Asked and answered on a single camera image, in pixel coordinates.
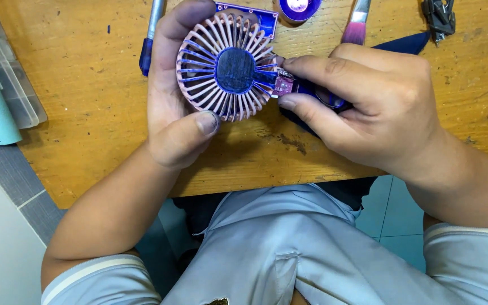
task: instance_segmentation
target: pink fan grille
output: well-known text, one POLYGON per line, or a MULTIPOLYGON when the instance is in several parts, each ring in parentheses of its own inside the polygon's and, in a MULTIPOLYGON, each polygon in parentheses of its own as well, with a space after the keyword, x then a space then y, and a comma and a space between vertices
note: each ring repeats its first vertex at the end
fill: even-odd
POLYGON ((270 38, 243 16, 216 14, 197 24, 180 47, 176 77, 198 110, 224 121, 248 119, 271 97, 277 76, 270 38))

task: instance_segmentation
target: light blue shirt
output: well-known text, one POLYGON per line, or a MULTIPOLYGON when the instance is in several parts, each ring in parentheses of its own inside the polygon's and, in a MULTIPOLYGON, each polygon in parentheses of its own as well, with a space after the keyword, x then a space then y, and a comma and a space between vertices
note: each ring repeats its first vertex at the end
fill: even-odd
POLYGON ((59 275, 42 304, 288 305, 294 288, 310 304, 488 304, 488 228, 430 227, 423 274, 356 229, 358 215, 314 184, 230 193, 163 301, 120 254, 59 275))

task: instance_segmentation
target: plastic storage box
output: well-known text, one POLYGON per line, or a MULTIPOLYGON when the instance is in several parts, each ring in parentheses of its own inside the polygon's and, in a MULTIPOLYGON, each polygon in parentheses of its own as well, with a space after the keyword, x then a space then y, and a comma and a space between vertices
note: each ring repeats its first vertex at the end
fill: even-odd
POLYGON ((10 47, 0 23, 0 88, 19 129, 37 126, 47 120, 31 83, 10 47))

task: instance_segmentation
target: sleeve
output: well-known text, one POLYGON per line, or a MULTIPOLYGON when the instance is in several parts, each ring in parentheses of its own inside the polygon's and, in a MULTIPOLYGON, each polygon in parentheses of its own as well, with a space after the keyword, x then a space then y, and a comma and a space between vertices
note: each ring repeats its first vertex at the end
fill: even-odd
POLYGON ((44 290, 42 305, 159 305, 143 261, 130 254, 100 257, 60 274, 44 290))
POLYGON ((423 254, 431 278, 467 304, 488 304, 488 228, 431 226, 423 254))

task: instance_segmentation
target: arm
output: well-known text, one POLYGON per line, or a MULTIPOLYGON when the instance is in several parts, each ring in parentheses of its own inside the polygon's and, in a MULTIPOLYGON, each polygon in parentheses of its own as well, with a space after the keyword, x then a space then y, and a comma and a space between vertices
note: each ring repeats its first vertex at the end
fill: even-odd
POLYGON ((208 146, 220 126, 211 111, 189 114, 175 77, 187 33, 212 17, 211 1, 186 0, 163 17, 154 38, 148 84, 147 140, 116 170, 81 196, 61 220, 44 255, 41 287, 96 257, 132 253, 152 224, 180 170, 208 146))
POLYGON ((329 149, 403 179, 439 220, 488 227, 488 155, 440 126, 425 59, 343 44, 327 59, 303 56, 283 67, 355 105, 336 115, 309 95, 279 99, 329 149))

